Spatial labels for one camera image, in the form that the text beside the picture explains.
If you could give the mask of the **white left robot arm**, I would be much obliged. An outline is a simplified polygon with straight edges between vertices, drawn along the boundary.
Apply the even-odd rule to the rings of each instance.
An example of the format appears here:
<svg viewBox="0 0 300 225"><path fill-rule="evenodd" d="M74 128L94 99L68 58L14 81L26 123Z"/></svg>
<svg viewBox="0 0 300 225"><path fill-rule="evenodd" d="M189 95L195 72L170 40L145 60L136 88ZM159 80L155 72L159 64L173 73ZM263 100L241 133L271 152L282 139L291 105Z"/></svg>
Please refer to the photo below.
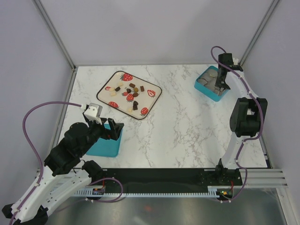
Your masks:
<svg viewBox="0 0 300 225"><path fill-rule="evenodd" d="M75 123L44 160L39 176L16 203L5 205L2 213L14 225L44 225L49 216L77 190L102 185L103 169L93 160L84 162L77 174L57 184L77 166L85 153L100 139L118 140L124 127L113 119Z"/></svg>

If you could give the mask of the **metal serving tongs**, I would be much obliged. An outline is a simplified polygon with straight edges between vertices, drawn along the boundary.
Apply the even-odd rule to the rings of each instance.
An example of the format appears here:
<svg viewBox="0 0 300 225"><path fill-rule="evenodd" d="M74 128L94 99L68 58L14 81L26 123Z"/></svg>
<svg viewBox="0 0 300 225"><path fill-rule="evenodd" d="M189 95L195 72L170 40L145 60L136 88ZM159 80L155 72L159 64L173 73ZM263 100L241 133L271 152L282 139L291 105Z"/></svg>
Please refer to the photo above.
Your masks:
<svg viewBox="0 0 300 225"><path fill-rule="evenodd" d="M214 89L214 93L217 96L221 96L223 94L223 91L224 91L224 88L220 88L220 87L215 87L215 89Z"/></svg>

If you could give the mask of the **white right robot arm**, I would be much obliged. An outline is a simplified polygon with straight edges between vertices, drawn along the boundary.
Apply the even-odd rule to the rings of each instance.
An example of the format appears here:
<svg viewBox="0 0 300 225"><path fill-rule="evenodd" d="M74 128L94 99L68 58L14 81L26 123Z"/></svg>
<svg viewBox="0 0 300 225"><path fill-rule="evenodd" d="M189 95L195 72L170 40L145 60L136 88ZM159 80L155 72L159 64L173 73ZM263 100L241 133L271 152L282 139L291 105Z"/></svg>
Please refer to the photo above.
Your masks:
<svg viewBox="0 0 300 225"><path fill-rule="evenodd" d="M220 159L224 169L214 173L216 183L225 185L232 177L228 170L241 168L239 156L245 143L257 140L262 135L268 102L254 93L245 79L242 67L234 64L231 53L220 54L217 63L216 89L222 92L230 90L237 97L229 120L232 136Z"/></svg>

